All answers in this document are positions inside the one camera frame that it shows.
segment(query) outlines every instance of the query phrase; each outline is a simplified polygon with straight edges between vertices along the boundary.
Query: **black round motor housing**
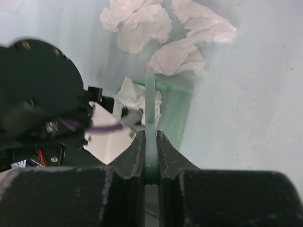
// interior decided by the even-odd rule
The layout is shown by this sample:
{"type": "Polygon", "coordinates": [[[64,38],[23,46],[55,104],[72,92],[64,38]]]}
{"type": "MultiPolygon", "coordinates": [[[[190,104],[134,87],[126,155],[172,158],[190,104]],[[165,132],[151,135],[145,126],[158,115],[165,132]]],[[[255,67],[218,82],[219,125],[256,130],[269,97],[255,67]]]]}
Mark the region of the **black round motor housing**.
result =
{"type": "Polygon", "coordinates": [[[34,39],[0,47],[0,130],[17,137],[79,107],[83,82],[58,48],[34,39]]]}

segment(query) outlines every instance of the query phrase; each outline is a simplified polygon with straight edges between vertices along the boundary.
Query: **crumpled tissue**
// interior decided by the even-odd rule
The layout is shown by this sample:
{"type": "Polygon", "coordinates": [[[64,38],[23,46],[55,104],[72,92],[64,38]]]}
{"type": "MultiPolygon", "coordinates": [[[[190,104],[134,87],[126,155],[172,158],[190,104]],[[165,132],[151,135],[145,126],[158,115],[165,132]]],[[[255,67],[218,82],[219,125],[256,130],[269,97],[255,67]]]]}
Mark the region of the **crumpled tissue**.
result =
{"type": "Polygon", "coordinates": [[[118,32],[118,48],[140,53],[146,43],[156,39],[165,43],[172,29],[171,19],[161,6],[163,0],[111,0],[100,20],[105,29],[118,32]]]}
{"type": "Polygon", "coordinates": [[[187,38],[164,45],[147,63],[149,71],[166,76],[193,70],[197,76],[202,77],[205,76],[204,66],[206,62],[198,47],[187,38]]]}
{"type": "Polygon", "coordinates": [[[172,8],[180,23],[189,30],[186,36],[194,44],[230,43],[237,33],[227,19],[192,0],[172,0],[172,8]]]}
{"type": "MultiPolygon", "coordinates": [[[[143,109],[143,117],[141,123],[145,125],[145,87],[134,84],[133,81],[125,77],[120,91],[114,97],[115,105],[127,106],[132,109],[143,109]]],[[[162,95],[160,91],[156,91],[155,96],[155,124],[157,125],[161,117],[160,105],[162,103],[162,95]]]]}

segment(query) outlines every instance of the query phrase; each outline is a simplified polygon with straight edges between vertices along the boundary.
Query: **white paper towel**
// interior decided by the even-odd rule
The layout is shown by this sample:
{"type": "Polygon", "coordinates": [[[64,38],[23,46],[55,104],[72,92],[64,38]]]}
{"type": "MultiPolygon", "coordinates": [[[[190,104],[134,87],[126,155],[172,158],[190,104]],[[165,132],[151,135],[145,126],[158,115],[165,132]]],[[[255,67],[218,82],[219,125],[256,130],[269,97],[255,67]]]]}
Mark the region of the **white paper towel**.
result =
{"type": "MultiPolygon", "coordinates": [[[[118,91],[114,99],[115,99],[115,105],[117,105],[116,102],[119,102],[121,104],[120,107],[127,106],[136,110],[140,108],[143,109],[143,117],[141,123],[145,125],[145,87],[134,84],[130,78],[125,77],[121,89],[120,91],[118,91]]],[[[156,125],[158,124],[159,119],[161,117],[161,113],[160,113],[161,103],[162,103],[162,95],[160,91],[156,91],[156,96],[155,96],[155,124],[156,125]]]]}
{"type": "Polygon", "coordinates": [[[165,43],[171,29],[171,19],[161,5],[144,6],[120,26],[118,48],[128,53],[140,53],[151,39],[165,43]]]}
{"type": "Polygon", "coordinates": [[[162,0],[111,0],[100,20],[105,29],[118,32],[118,48],[140,53],[146,43],[156,39],[165,43],[172,29],[171,19],[161,6],[162,0]]]}
{"type": "Polygon", "coordinates": [[[227,19],[192,0],[172,0],[172,8],[180,23],[189,30],[186,36],[194,44],[230,43],[237,33],[227,19]]]}
{"type": "Polygon", "coordinates": [[[202,77],[205,75],[205,65],[198,47],[186,38],[164,45],[157,50],[147,63],[147,69],[166,76],[193,70],[197,76],[202,77]]]}

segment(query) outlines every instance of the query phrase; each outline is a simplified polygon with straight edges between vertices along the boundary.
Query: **gold screw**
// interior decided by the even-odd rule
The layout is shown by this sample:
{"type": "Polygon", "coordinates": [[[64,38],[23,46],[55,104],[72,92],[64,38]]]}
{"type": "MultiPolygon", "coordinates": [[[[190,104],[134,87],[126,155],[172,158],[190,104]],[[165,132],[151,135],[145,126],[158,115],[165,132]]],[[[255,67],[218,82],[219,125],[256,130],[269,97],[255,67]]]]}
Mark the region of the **gold screw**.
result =
{"type": "Polygon", "coordinates": [[[23,40],[23,41],[22,41],[22,45],[23,45],[24,48],[27,49],[28,51],[30,50],[30,45],[28,44],[27,41],[23,40]]]}
{"type": "Polygon", "coordinates": [[[57,55],[57,56],[59,56],[59,54],[60,54],[59,51],[58,51],[56,48],[53,50],[53,52],[54,52],[54,54],[57,55]]]}

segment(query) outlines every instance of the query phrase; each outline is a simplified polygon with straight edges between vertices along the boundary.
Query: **red wire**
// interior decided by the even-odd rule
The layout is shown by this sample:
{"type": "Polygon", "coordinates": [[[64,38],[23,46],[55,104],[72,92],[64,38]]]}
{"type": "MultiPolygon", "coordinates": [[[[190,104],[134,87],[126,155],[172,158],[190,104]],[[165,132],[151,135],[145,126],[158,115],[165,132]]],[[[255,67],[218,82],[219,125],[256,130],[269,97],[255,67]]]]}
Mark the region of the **red wire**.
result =
{"type": "Polygon", "coordinates": [[[44,158],[43,158],[43,154],[42,154],[42,151],[39,150],[39,152],[37,151],[38,155],[40,156],[40,159],[41,159],[41,165],[42,166],[45,166],[45,162],[44,162],[44,158]]]}

